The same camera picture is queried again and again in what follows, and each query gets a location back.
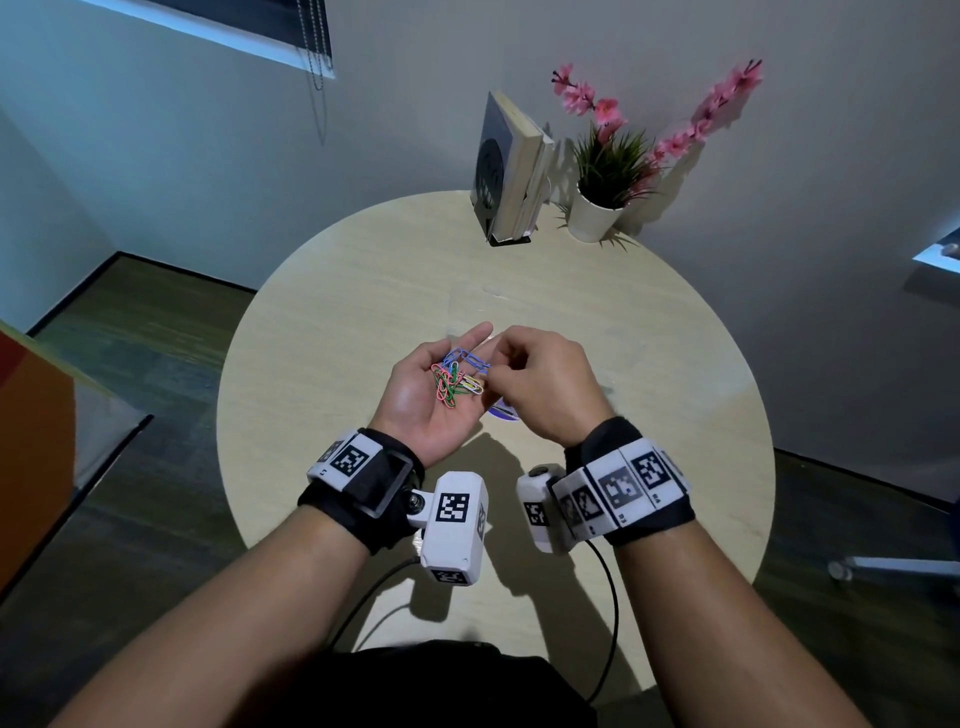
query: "person's left arm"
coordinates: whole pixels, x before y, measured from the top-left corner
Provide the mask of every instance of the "person's left arm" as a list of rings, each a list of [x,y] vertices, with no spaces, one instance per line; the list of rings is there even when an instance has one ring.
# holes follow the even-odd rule
[[[480,324],[456,345],[474,350],[491,332],[490,324]],[[483,357],[493,346],[488,342],[476,352]],[[489,406],[473,396],[461,397],[454,409],[437,401],[430,365],[449,349],[445,339],[421,344],[397,362],[370,424],[399,440],[426,468],[460,447]],[[318,443],[318,451],[326,445]],[[127,645],[52,725],[227,723],[258,687],[321,646],[375,549],[323,511],[297,508]]]

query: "person's right hand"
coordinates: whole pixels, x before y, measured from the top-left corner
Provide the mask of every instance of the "person's right hand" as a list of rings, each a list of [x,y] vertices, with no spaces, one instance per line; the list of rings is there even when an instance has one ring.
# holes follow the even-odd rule
[[[584,348],[555,331],[510,327],[500,334],[487,384],[531,430],[564,448],[580,445],[615,413]]]

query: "person's right arm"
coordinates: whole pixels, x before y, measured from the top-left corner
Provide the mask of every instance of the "person's right arm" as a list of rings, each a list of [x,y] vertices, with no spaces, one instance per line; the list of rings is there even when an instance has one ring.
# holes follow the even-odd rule
[[[614,416],[583,347],[511,327],[487,382],[541,437],[583,443]],[[615,550],[674,719],[684,726],[866,726],[819,663],[696,521]]]

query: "wooden floor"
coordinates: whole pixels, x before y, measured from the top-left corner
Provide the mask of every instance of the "wooden floor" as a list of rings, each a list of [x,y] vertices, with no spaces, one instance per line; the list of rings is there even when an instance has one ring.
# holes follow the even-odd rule
[[[156,415],[0,605],[0,725],[45,725],[96,669],[244,550],[214,414],[252,294],[121,257],[37,337]],[[847,554],[954,558],[946,517],[883,486],[777,456],[756,588],[876,726],[960,725],[960,599],[948,583],[834,584]],[[669,725],[656,690],[601,725]]]

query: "caster wheel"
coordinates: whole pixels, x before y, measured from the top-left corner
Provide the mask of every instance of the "caster wheel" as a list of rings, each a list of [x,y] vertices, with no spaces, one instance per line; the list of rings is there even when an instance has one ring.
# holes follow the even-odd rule
[[[853,572],[850,567],[839,561],[831,561],[827,564],[827,573],[834,581],[850,581],[853,579]]]

